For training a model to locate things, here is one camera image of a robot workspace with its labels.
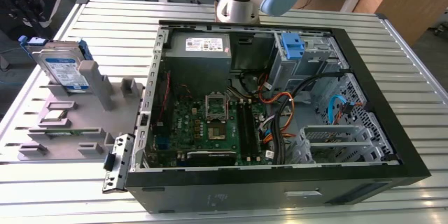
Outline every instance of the floor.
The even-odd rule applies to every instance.
[[[72,9],[76,0],[61,0],[57,13],[52,19],[52,28],[57,30],[64,22],[64,18]],[[172,2],[188,3],[189,0],[170,0]],[[202,4],[212,4],[213,0],[200,0]],[[17,42],[8,39],[0,32],[0,54],[1,52],[17,48]],[[436,37],[432,31],[426,31],[412,47],[429,71],[437,78],[441,85],[448,89],[448,36]],[[34,68],[34,62],[28,58],[22,50],[13,50],[2,54],[9,62],[8,70],[0,71],[0,119],[14,100],[21,85]]]

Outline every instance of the metal bracket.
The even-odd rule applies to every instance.
[[[122,193],[125,178],[128,176],[129,161],[132,157],[133,134],[125,134],[114,139],[112,153],[106,155],[104,161],[105,173],[102,193]]]

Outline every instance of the open computer tower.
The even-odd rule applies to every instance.
[[[430,176],[342,29],[160,21],[152,57],[102,188],[148,212],[354,204]]]

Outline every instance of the motherboard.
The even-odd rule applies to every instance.
[[[156,135],[152,167],[264,165],[258,125],[264,105],[210,94],[173,103],[169,135]]]

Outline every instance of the cable connector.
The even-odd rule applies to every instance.
[[[354,102],[345,102],[342,105],[342,110],[341,110],[342,114],[349,115],[352,113],[353,107],[354,107]]]

